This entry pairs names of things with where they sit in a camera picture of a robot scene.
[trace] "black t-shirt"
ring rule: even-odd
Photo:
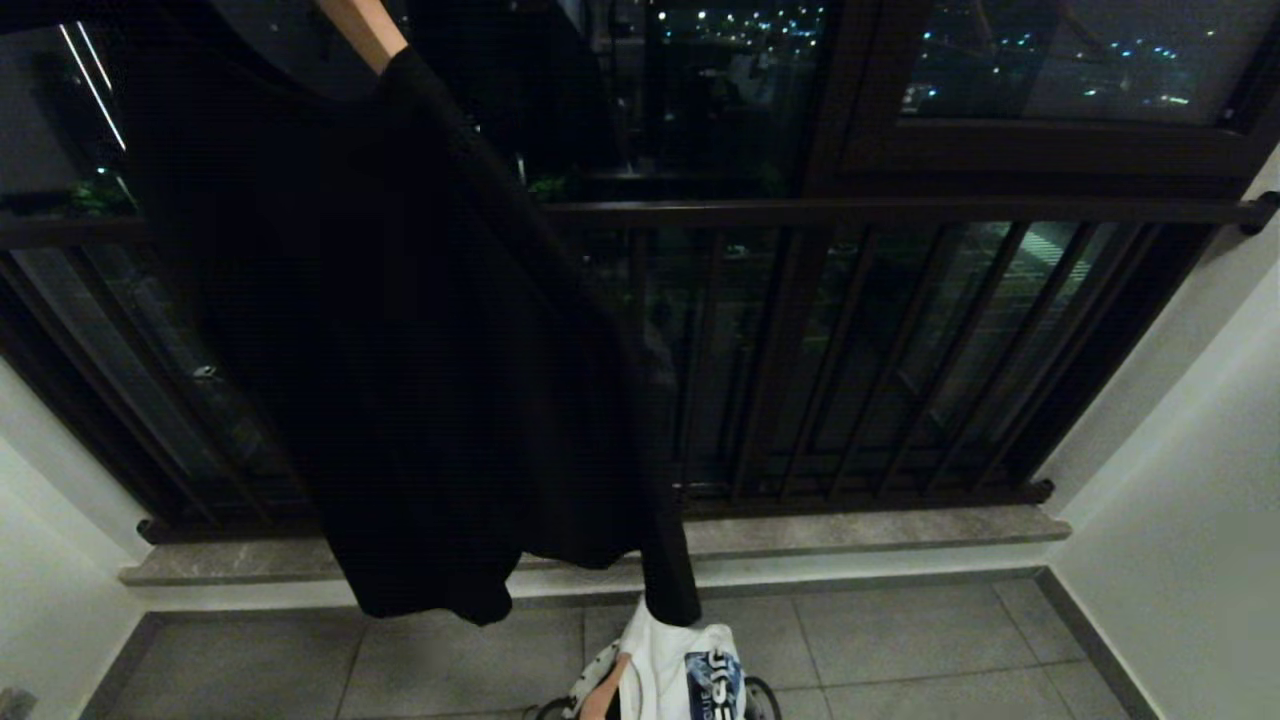
[[[625,334],[416,53],[335,102],[202,4],[72,5],[37,14],[113,27],[131,186],[366,612],[490,623],[521,552],[641,550],[698,619]]]

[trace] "gray tile floor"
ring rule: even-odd
[[[787,720],[1128,717],[1029,580],[712,600]],[[631,606],[166,620],[113,719],[520,720],[563,694]]]

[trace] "black cloth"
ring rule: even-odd
[[[113,28],[125,177],[361,607],[492,623],[521,552],[603,569],[640,550],[650,610],[694,623],[634,348],[417,54],[339,104],[202,4],[120,6],[37,15]]]

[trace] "marble ledge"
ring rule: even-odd
[[[1069,524],[1029,506],[685,523],[694,560],[1036,543],[1066,539],[1070,534]],[[636,559],[632,553],[622,561]],[[558,564],[525,555],[517,569]],[[152,550],[141,565],[120,571],[127,585],[259,584],[342,577],[323,538],[165,544]]]

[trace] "balcony railing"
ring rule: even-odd
[[[691,514],[1043,501],[1030,473],[1208,240],[1258,202],[549,206],[644,348]],[[0,231],[0,351],[155,514],[150,537],[314,530],[141,220]]]

